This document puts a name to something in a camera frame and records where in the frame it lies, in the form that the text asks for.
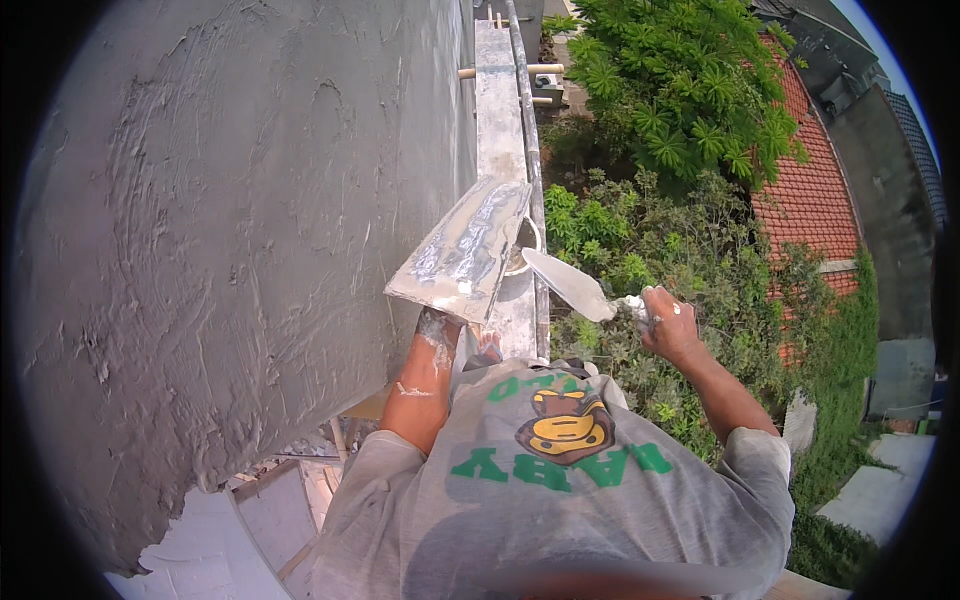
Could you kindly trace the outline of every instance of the sky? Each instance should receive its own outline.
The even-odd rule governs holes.
[[[937,168],[939,169],[940,157],[937,156],[937,148],[933,143],[933,135],[930,134],[930,127],[926,124],[926,117],[924,117],[924,113],[920,108],[920,101],[918,101],[914,95],[913,88],[910,87],[906,74],[900,69],[900,63],[897,62],[893,51],[887,45],[886,40],[883,39],[883,35],[876,30],[874,22],[871,21],[870,17],[860,8],[856,0],[831,1],[833,5],[850,20],[856,30],[867,40],[867,44],[873,49],[874,54],[879,57],[880,67],[883,68],[887,77],[890,78],[890,88],[898,94],[906,96],[910,102],[910,106],[917,114],[917,120],[920,121],[920,126],[924,129],[926,141],[930,144],[930,149],[933,151],[933,159],[937,161]]]

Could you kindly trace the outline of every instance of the sleeve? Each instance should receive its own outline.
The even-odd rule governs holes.
[[[327,509],[312,570],[314,597],[396,596],[406,495],[425,461],[393,431],[367,437]]]
[[[775,521],[789,543],[794,504],[786,441],[766,431],[737,427],[727,438],[717,471],[748,494]]]
[[[393,431],[374,431],[348,464],[340,487],[330,501],[327,520],[337,523],[341,516],[354,513],[351,507],[398,487],[412,479],[426,462],[426,455]]]

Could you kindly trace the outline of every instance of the worker's arm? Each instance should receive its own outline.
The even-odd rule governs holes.
[[[460,325],[443,312],[420,312],[407,362],[384,406],[380,429],[430,454],[449,414],[450,373]]]
[[[721,444],[737,427],[780,436],[773,421],[743,384],[710,355],[697,337],[693,306],[678,302],[662,287],[643,290],[650,328],[643,346],[665,358],[686,377],[700,396],[707,421]]]

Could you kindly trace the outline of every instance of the mortar splatter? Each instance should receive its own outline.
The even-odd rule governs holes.
[[[446,315],[431,308],[424,308],[420,312],[420,320],[417,321],[417,333],[436,349],[433,356],[434,372],[449,369],[453,364],[454,347],[444,333],[446,323]]]
[[[399,381],[396,383],[396,388],[400,390],[401,396],[432,396],[432,394],[430,394],[429,392],[423,392],[421,390],[418,390],[417,388],[410,388],[409,390],[407,390],[406,388],[403,387],[403,384],[401,384]]]

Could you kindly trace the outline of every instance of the white wall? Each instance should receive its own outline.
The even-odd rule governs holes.
[[[158,545],[140,555],[148,575],[106,573],[127,600],[291,600],[258,550],[232,492],[191,490]]]

